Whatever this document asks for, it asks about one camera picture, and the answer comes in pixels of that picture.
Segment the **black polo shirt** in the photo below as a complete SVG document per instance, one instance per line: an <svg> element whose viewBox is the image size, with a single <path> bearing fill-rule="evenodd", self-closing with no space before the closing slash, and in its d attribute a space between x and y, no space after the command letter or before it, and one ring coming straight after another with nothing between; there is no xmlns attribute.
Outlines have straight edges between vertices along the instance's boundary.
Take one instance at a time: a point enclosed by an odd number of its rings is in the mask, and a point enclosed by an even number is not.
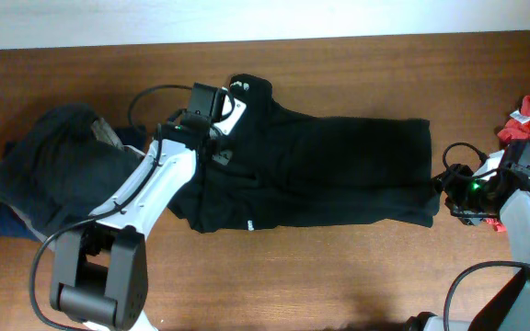
<svg viewBox="0 0 530 331"><path fill-rule="evenodd" d="M193 230L432 225L440 196L427 120L301 114L250 74L234 75L230 89L246 110L221 141L225 158L202 160L168 205Z"/></svg>

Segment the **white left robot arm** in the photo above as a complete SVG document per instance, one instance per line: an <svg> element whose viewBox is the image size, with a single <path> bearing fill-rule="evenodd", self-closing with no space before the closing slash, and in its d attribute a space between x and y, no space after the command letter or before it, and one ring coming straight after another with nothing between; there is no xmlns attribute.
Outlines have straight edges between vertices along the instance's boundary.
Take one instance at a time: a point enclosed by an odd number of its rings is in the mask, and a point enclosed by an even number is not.
<svg viewBox="0 0 530 331"><path fill-rule="evenodd" d="M141 163L88 217L49 237L50 305L83 330L151 330L146 240L195 175L200 150L232 133L247 105L225 88L194 92L179 123L160 124Z"/></svg>

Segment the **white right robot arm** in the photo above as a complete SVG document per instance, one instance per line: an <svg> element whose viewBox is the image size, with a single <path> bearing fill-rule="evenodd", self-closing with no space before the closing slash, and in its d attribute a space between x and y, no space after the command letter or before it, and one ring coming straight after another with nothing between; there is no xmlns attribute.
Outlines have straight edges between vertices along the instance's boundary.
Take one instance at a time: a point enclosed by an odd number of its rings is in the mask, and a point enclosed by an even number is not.
<svg viewBox="0 0 530 331"><path fill-rule="evenodd" d="M530 330L530 175L516 168L502 168L490 180L504 185L506 196L498 216L507 229L513 259L480 262L465 269L450 286L443 313L412 316L404 324L406 330ZM472 320L451 319L451 303L462 280L475 271L494 267L512 268L514 275Z"/></svg>

